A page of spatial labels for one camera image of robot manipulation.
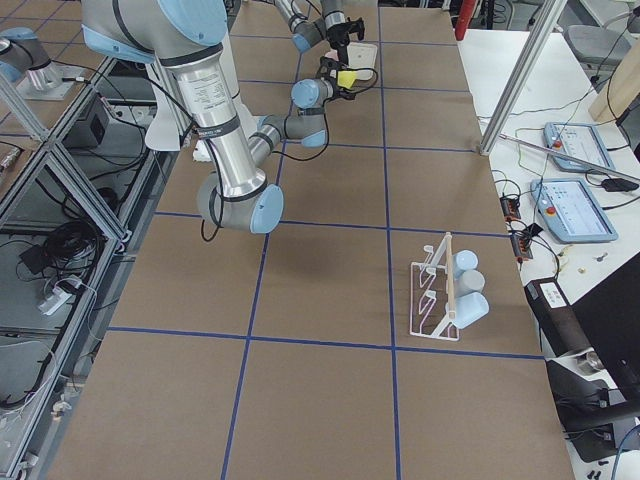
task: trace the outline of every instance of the power adapter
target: power adapter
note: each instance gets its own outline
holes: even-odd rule
[[[34,275],[42,273],[45,268],[51,265],[42,245],[29,247],[20,254],[20,260]]]
[[[638,184],[624,178],[606,178],[600,184],[607,192],[632,192],[638,189]]]
[[[77,295],[81,292],[80,287],[84,283],[75,275],[69,275],[67,278],[60,280],[55,284],[51,294],[38,305],[43,315],[53,315],[58,309],[65,304],[73,295]]]

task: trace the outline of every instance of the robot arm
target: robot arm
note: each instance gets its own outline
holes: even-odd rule
[[[176,78],[185,108],[216,161],[224,203],[220,226],[268,233],[278,224],[282,191],[256,166],[220,66],[227,33],[219,0],[85,0],[83,31],[100,53],[145,64],[158,58]]]
[[[300,53],[305,53],[321,40],[326,39],[331,48],[338,52],[338,59],[344,65],[349,64],[347,47],[349,36],[358,35],[358,40],[364,38],[364,22],[362,18],[351,21],[345,18],[342,0],[321,0],[322,16],[314,22],[309,22],[302,14],[295,0],[275,0],[276,8],[289,25],[293,33],[293,43]]]
[[[11,82],[27,73],[36,90],[51,90],[62,83],[58,67],[51,62],[32,30],[24,27],[0,32],[0,72]]]
[[[337,10],[341,0],[324,0],[323,19],[309,24],[293,2],[284,0],[279,6],[292,31],[306,35],[310,46],[325,36],[339,37],[335,45],[345,59],[349,33],[364,32],[362,19],[345,22]],[[227,34],[222,0],[84,0],[82,7],[85,42],[91,49],[145,64],[157,58],[174,75],[184,106],[216,163],[216,174],[198,193],[205,220],[252,233],[273,230],[282,215],[283,194],[259,167],[285,138],[302,139],[306,146],[324,144],[324,103],[344,97],[335,80],[338,72],[296,84],[292,97],[298,115],[266,117],[247,139],[220,64]]]

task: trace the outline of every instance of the floor tile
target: floor tile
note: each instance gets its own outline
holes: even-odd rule
[[[104,60],[104,56],[89,50],[85,45],[69,45],[65,51],[57,58],[67,63],[74,63],[91,68],[98,68]]]
[[[398,397],[405,480],[574,478],[543,361],[399,352]]]
[[[292,85],[240,82],[242,101],[252,115],[286,115],[291,105]]]
[[[291,40],[231,37],[238,80],[293,82],[300,54]]]
[[[224,229],[200,238],[200,219],[156,216],[112,325],[244,335],[264,236]]]
[[[82,5],[80,2],[64,2],[51,18],[56,20],[82,20]]]
[[[2,23],[0,23],[0,29],[8,30],[10,28],[16,27],[26,27],[34,32],[40,28],[44,24],[44,20],[38,19],[18,19],[18,18],[7,18]]]
[[[469,90],[456,46],[382,45],[386,88]]]
[[[80,22],[48,20],[36,34],[42,42],[70,42],[80,32]]]
[[[268,37],[291,36],[287,22],[275,5],[261,2],[245,2],[231,27],[231,35],[263,35]]]
[[[389,150],[387,169],[391,226],[506,233],[488,157]]]
[[[382,146],[382,100],[374,88],[355,100],[327,104],[330,143]]]
[[[254,335],[389,345],[384,231],[280,225]]]
[[[109,333],[47,478],[219,477],[243,349]]]
[[[475,150],[480,144],[469,93],[385,90],[384,104],[387,146]]]
[[[61,8],[63,2],[51,0],[28,0],[11,14],[14,18],[40,18],[45,20]]]
[[[311,155],[300,145],[286,153]],[[287,220],[386,225],[382,149],[330,146],[308,162],[285,158],[280,184]]]
[[[441,240],[440,234],[393,232],[391,235],[396,343],[417,348],[541,355],[513,250],[504,238],[453,236],[454,252],[468,249],[478,256],[478,270],[486,281],[483,295],[489,302],[489,314],[462,330],[458,342],[409,335],[409,265],[412,261],[424,261],[424,245],[437,247]],[[439,290],[434,320],[444,313],[444,288]]]
[[[381,8],[383,42],[455,44],[449,12],[439,9]]]
[[[11,14],[18,7],[22,6],[25,0],[4,0],[0,5],[0,17],[6,17]],[[2,19],[0,18],[0,25],[4,29],[4,24],[2,24]]]
[[[253,342],[228,480],[395,478],[389,352]]]

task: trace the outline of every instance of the cardboard table surface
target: cardboard table surface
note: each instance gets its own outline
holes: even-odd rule
[[[211,165],[178,158],[51,480],[573,478],[448,14],[353,8],[379,84],[327,107],[312,162],[272,155],[284,220],[200,240]],[[314,72],[273,6],[232,44],[256,115]],[[308,156],[287,143],[287,154]],[[491,312],[408,334],[409,263],[453,231]]]

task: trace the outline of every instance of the computer monitor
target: computer monitor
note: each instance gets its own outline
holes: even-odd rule
[[[574,303],[573,311],[622,395],[640,399],[640,253]]]
[[[554,362],[549,380],[558,414],[584,461],[613,455],[640,416],[640,254],[572,306],[575,317],[618,390],[590,382]],[[640,448],[638,438],[625,443]]]

